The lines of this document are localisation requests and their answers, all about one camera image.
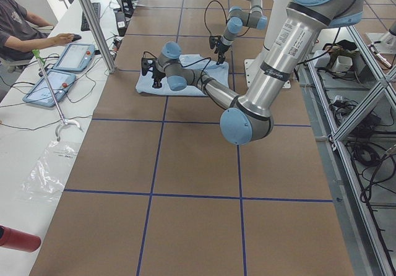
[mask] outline blue cloth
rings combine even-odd
[[[180,56],[180,62],[183,66],[194,63],[203,57],[199,54],[182,54]],[[188,67],[187,69],[203,69],[207,64],[207,60],[201,61],[197,64]],[[206,67],[205,72],[212,78],[219,81],[221,84],[228,87],[228,63],[216,65],[215,61],[211,61]],[[185,89],[178,92],[170,90],[167,79],[161,80],[161,88],[153,88],[152,73],[148,72],[146,76],[143,76],[140,72],[139,80],[136,84],[137,92],[152,93],[154,95],[185,95],[185,96],[205,96],[198,88],[195,86],[187,86]]]

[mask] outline person's arm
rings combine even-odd
[[[42,18],[39,15],[34,14],[30,11],[27,11],[27,15],[26,15],[25,19],[27,21],[29,21],[30,23],[37,25],[38,27],[46,27],[47,25],[53,26],[53,24],[49,23],[44,18]]]
[[[21,52],[29,52],[33,49],[43,49],[56,45],[65,45],[73,40],[72,33],[60,33],[55,37],[34,39],[22,41],[16,37],[10,36],[5,42],[4,46],[12,48]]]

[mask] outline keyboard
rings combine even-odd
[[[100,18],[100,3],[99,2],[92,2],[92,7],[93,7],[93,11],[95,12],[95,15],[98,17],[98,19]],[[86,30],[90,30],[89,28],[89,23],[88,20],[86,18],[86,16],[84,15],[84,12],[82,13],[82,17],[81,17],[81,32],[84,32]]]

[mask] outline person's hand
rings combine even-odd
[[[72,33],[60,33],[54,38],[55,45],[66,45],[73,40],[74,35]]]

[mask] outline black t-shirt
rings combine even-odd
[[[0,57],[20,61],[33,57],[31,52],[21,52],[4,46],[10,36],[22,41],[46,38],[47,34],[32,28],[25,20],[27,11],[14,0],[0,0]]]

